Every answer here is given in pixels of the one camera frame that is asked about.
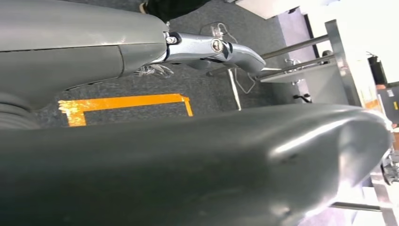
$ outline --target chrome metal joint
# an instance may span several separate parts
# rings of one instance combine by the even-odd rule
[[[167,44],[176,44],[178,39],[175,36],[168,36],[165,38]]]
[[[223,42],[220,39],[212,39],[211,47],[214,52],[221,53],[223,51]]]

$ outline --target wire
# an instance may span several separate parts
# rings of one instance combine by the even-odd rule
[[[226,24],[222,23],[222,22],[218,22],[217,24],[217,28],[221,31],[222,35],[227,34],[228,36],[230,36],[231,39],[234,40],[235,43],[238,44],[237,39],[229,32],[229,30],[227,29]],[[252,85],[248,90],[245,90],[244,87],[242,87],[241,83],[238,81],[237,79],[237,68],[234,69],[234,80],[237,83],[238,87],[242,90],[242,92],[244,92],[245,94],[248,94],[252,91],[252,89],[255,87],[256,85],[256,81],[249,75],[249,73],[247,73],[247,77],[249,78],[249,80],[252,81]]]
[[[375,56],[376,56],[376,55],[374,55],[374,54],[370,53],[369,51],[366,51],[366,53],[367,53],[367,55],[369,55],[369,56],[373,56],[373,57],[375,57]]]
[[[237,39],[229,32],[230,27],[229,27],[228,25],[226,25],[225,23],[220,22],[220,21],[216,21],[216,22],[212,22],[212,23],[208,23],[208,24],[206,24],[206,25],[203,25],[203,26],[200,28],[198,34],[202,34],[202,31],[204,30],[204,28],[205,28],[206,26],[211,26],[211,25],[213,25],[213,24],[217,24],[216,26],[217,26],[217,28],[220,30],[222,36],[224,36],[224,35],[227,34],[231,39],[234,40],[234,42],[235,42],[236,44],[238,44]],[[247,77],[252,81],[252,85],[251,85],[251,87],[250,87],[248,90],[245,90],[244,87],[242,87],[241,83],[240,83],[240,82],[238,81],[238,79],[237,79],[237,69],[236,69],[236,68],[234,69],[234,80],[235,80],[235,82],[237,83],[238,87],[239,87],[239,88],[242,90],[242,92],[244,92],[245,94],[250,93],[250,92],[252,91],[252,89],[253,89],[253,88],[255,87],[255,85],[256,85],[256,81],[249,75],[249,73],[247,73]]]
[[[237,87],[236,87],[236,82],[234,82],[234,75],[233,75],[232,69],[231,68],[228,69],[227,73],[228,73],[229,78],[230,78],[231,89],[233,90],[234,99],[236,101],[237,108],[238,108],[239,111],[241,111],[242,110],[241,102],[239,100],[239,95],[238,95],[238,91],[237,91]]]
[[[222,30],[222,29],[221,29],[221,26],[223,26],[224,30],[226,31],[226,34],[229,35],[230,38],[232,38],[232,39],[238,44],[237,39],[236,39],[234,36],[232,36],[232,34],[230,34],[230,32],[229,32],[229,30],[227,29],[226,25],[223,24],[223,23],[221,23],[221,22],[218,22],[217,28],[218,28],[220,31]]]
[[[206,24],[206,25],[204,25],[204,26],[202,26],[201,28],[200,28],[200,30],[199,30],[199,33],[198,34],[202,34],[202,30],[206,27],[206,26],[210,26],[210,25],[212,25],[212,24],[224,24],[223,22],[220,22],[220,21],[216,21],[216,22],[212,22],[212,23],[208,23],[208,24]]]

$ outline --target white wall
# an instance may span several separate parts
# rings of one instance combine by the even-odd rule
[[[347,22],[361,51],[380,57],[388,82],[399,81],[397,69],[399,54],[398,0],[342,0],[326,7],[308,9],[315,37],[327,33],[324,23],[331,19]],[[318,45],[321,52],[331,49],[328,42]]]
[[[326,5],[336,0],[240,0],[236,4],[256,15],[269,19],[298,6]]]

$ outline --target shoe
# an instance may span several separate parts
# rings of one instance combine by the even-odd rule
[[[139,9],[140,9],[140,13],[142,13],[142,14],[149,14],[148,13],[148,11],[147,11],[147,2],[148,1],[145,1],[145,2],[143,2],[143,3],[141,3],[140,4],[140,6],[139,6]],[[170,22],[169,21],[167,21],[166,23],[166,26],[170,26]]]
[[[141,3],[140,6],[139,6],[139,9],[140,9],[140,13],[148,14],[148,12],[147,12],[147,2]]]

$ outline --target gray robot arm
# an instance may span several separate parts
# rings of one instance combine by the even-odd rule
[[[59,91],[148,64],[202,59],[251,72],[264,67],[244,46],[235,51],[213,37],[170,36],[154,16],[64,1],[2,0],[0,30],[0,103],[32,110]]]
[[[390,143],[383,117],[317,104],[0,130],[0,223],[294,226]]]

